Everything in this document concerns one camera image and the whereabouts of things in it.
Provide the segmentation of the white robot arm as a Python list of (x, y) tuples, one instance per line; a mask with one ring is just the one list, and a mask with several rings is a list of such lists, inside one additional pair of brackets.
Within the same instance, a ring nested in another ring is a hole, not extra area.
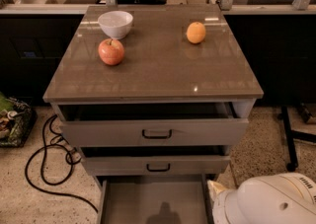
[(254, 177), (237, 189), (207, 186), (214, 224), (316, 224), (316, 184), (302, 174)]

